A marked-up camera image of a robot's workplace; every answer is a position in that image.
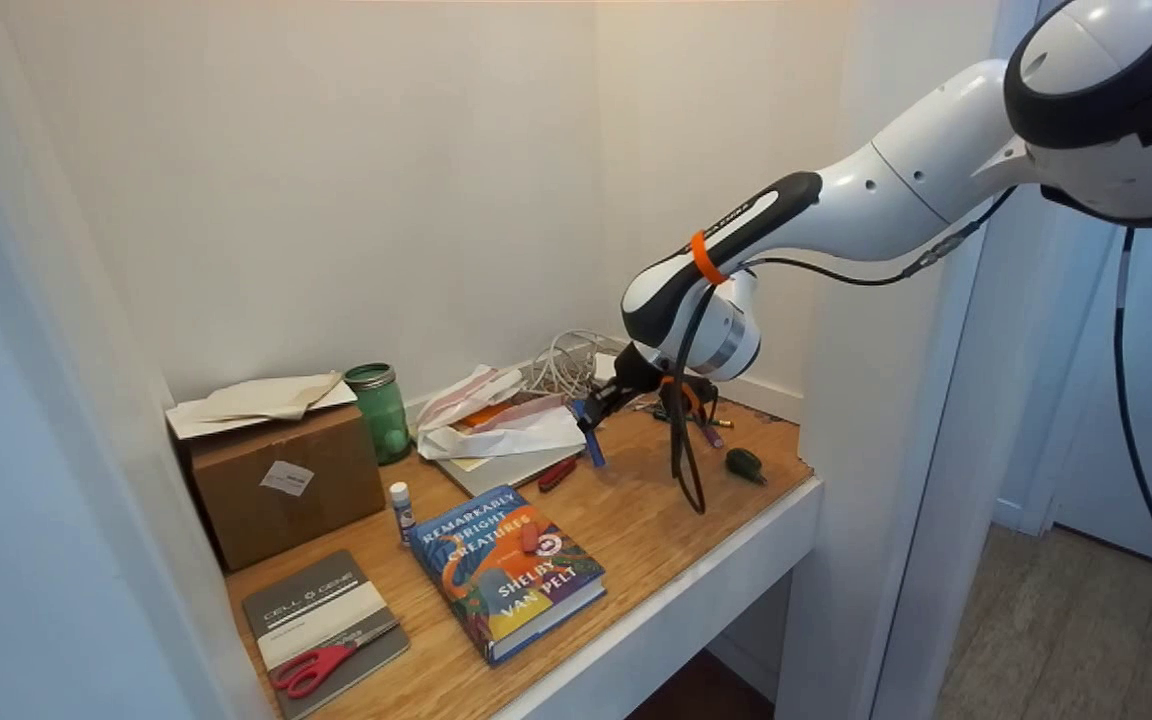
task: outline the floor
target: floor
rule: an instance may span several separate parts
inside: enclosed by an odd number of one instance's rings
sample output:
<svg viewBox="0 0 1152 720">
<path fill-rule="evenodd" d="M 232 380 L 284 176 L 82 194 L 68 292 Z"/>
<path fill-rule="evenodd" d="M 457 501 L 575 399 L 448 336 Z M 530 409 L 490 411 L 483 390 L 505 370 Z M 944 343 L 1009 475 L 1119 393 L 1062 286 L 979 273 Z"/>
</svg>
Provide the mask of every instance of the floor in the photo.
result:
<svg viewBox="0 0 1152 720">
<path fill-rule="evenodd" d="M 990 530 L 938 720 L 1152 720 L 1152 564 Z"/>
<path fill-rule="evenodd" d="M 657 688 L 628 720 L 772 720 L 772 703 L 708 652 Z"/>
</svg>

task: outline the glue stick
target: glue stick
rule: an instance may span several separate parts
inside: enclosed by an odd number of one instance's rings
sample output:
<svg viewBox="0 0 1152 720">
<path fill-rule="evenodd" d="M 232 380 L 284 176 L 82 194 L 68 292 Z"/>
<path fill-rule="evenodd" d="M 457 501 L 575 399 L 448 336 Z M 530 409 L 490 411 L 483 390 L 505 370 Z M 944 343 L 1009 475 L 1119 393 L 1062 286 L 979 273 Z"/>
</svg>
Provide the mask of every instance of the glue stick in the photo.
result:
<svg viewBox="0 0 1152 720">
<path fill-rule="evenodd" d="M 394 506 L 397 536 L 402 538 L 403 546 L 411 547 L 416 516 L 412 515 L 412 499 L 408 495 L 407 483 L 394 483 L 389 486 L 389 503 Z"/>
</svg>

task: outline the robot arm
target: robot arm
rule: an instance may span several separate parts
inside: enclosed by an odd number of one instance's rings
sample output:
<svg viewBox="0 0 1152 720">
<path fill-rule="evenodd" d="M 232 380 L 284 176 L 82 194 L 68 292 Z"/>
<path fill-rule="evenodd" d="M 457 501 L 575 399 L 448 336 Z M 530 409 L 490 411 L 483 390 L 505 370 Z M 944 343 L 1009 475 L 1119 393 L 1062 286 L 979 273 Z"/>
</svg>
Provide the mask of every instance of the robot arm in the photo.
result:
<svg viewBox="0 0 1152 720">
<path fill-rule="evenodd" d="M 1011 55 L 957 74 L 867 145 L 790 174 L 690 245 L 650 265 L 621 300 L 630 347 L 586 401 L 591 429 L 676 363 L 727 381 L 755 363 L 756 279 L 741 265 L 778 249 L 890 260 L 1007 187 L 1117 223 L 1152 227 L 1152 0 L 1070 0 Z M 685 357 L 685 327 L 719 283 Z"/>
</svg>

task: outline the brown cardboard box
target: brown cardboard box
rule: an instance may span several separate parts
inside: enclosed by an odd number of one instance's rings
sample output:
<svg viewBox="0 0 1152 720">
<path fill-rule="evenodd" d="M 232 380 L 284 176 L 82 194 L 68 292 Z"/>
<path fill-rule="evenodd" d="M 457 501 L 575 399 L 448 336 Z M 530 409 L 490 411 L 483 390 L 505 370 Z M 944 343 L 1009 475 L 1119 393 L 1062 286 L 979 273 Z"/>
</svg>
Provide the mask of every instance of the brown cardboard box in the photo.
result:
<svg viewBox="0 0 1152 720">
<path fill-rule="evenodd" d="M 356 406 L 314 411 L 298 423 L 270 420 L 195 438 L 187 452 L 196 500 L 229 570 L 385 506 L 376 452 Z M 262 485 L 276 461 L 314 473 L 300 497 Z"/>
</svg>

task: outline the green jar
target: green jar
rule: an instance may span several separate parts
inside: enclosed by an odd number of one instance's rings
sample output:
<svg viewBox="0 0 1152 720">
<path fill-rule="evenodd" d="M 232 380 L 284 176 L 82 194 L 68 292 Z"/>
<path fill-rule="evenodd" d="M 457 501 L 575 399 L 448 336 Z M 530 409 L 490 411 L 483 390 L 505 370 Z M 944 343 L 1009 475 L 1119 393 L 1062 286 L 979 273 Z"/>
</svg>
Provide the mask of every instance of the green jar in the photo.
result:
<svg viewBox="0 0 1152 720">
<path fill-rule="evenodd" d="M 403 396 L 397 392 L 397 374 L 384 363 L 367 363 L 349 370 L 344 382 L 358 397 L 358 410 L 371 429 L 371 445 L 376 447 L 376 462 L 388 465 L 407 457 L 411 438 L 407 435 L 407 412 Z"/>
</svg>

